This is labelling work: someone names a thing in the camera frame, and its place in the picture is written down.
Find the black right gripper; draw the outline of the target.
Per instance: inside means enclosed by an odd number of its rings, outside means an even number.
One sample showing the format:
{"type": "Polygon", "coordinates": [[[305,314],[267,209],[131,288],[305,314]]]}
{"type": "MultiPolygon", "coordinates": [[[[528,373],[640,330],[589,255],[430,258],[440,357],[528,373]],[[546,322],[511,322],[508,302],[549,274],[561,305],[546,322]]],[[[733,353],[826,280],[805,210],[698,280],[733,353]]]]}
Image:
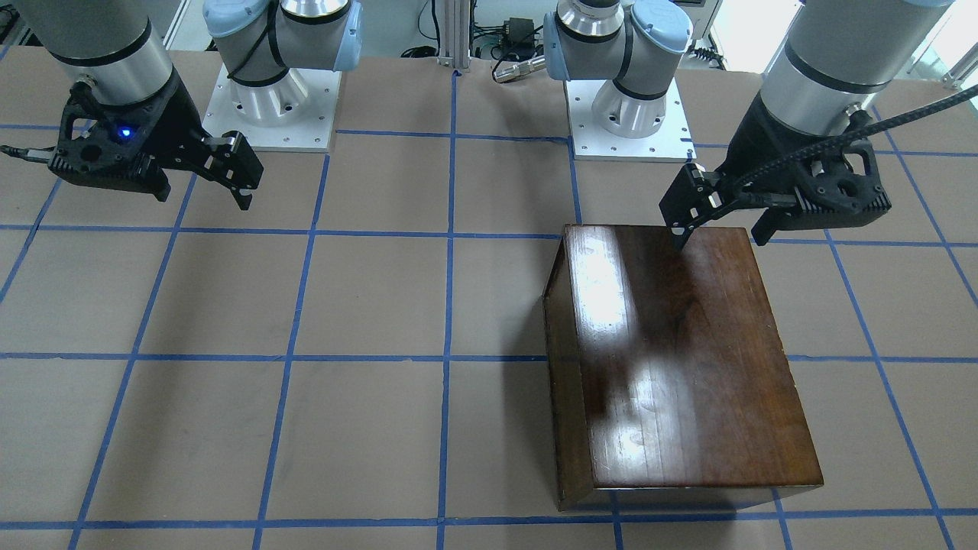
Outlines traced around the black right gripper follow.
{"type": "Polygon", "coordinates": [[[264,167],[247,136],[230,130],[210,135],[178,73],[162,88],[167,104],[157,122],[157,159],[162,167],[191,171],[223,185],[240,210],[249,210],[264,167]]]}

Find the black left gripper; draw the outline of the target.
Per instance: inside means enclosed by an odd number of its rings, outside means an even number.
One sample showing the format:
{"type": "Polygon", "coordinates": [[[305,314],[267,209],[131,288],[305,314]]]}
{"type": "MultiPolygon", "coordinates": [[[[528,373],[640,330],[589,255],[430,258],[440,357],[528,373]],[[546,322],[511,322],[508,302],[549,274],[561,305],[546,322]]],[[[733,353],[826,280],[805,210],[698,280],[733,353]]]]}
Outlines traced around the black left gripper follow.
{"type": "Polygon", "coordinates": [[[686,163],[660,201],[664,222],[670,227],[671,242],[676,251],[684,250],[695,222],[706,222],[723,215],[721,209],[732,203],[740,192],[734,181],[772,159],[772,116],[756,96],[749,105],[727,148],[723,163],[708,171],[695,163],[686,163]]]}

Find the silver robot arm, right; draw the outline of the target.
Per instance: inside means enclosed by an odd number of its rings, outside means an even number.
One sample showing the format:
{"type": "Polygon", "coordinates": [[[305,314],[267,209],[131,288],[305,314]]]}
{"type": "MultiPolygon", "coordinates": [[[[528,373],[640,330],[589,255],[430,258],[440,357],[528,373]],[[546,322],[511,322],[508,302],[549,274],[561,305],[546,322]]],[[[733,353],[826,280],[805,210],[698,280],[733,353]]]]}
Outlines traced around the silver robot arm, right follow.
{"type": "MultiPolygon", "coordinates": [[[[3,146],[74,186],[167,201],[167,170],[223,185],[247,210],[264,167],[247,135],[214,136],[136,1],[15,1],[71,78],[51,147],[3,146]]],[[[207,31],[248,123],[287,121],[310,100],[300,70],[349,72],[362,51],[358,1],[206,1],[207,31]]]]}

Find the silver robot arm, left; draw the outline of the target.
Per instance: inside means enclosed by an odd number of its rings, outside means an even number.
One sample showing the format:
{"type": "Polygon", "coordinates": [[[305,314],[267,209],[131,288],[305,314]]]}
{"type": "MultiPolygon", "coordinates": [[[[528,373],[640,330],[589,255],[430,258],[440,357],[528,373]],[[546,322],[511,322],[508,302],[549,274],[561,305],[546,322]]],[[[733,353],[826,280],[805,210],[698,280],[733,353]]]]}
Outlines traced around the silver robot arm, left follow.
{"type": "MultiPolygon", "coordinates": [[[[869,106],[950,7],[947,1],[807,1],[787,29],[714,171],[686,163],[660,202],[676,248],[734,210],[760,209],[753,240],[778,232],[860,228],[890,212],[870,136],[937,114],[967,92],[886,121],[869,106]]],[[[591,108],[602,129],[650,136],[691,42],[689,16],[671,1],[559,1],[542,21],[556,80],[597,80],[591,108]]]]}

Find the white arm base plate,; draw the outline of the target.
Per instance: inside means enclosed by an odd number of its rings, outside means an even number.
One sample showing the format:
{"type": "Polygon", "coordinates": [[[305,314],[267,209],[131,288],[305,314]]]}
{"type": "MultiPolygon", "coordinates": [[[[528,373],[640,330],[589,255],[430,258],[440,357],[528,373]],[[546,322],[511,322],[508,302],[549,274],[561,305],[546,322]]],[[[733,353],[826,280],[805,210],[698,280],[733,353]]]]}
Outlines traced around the white arm base plate, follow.
{"type": "Polygon", "coordinates": [[[328,153],[343,72],[291,69],[265,87],[247,87],[221,66],[203,128],[214,136],[238,130],[255,152],[328,153]]]}
{"type": "Polygon", "coordinates": [[[693,161],[694,139],[675,80],[664,96],[639,100],[610,80],[565,83],[576,160],[693,161]]]}

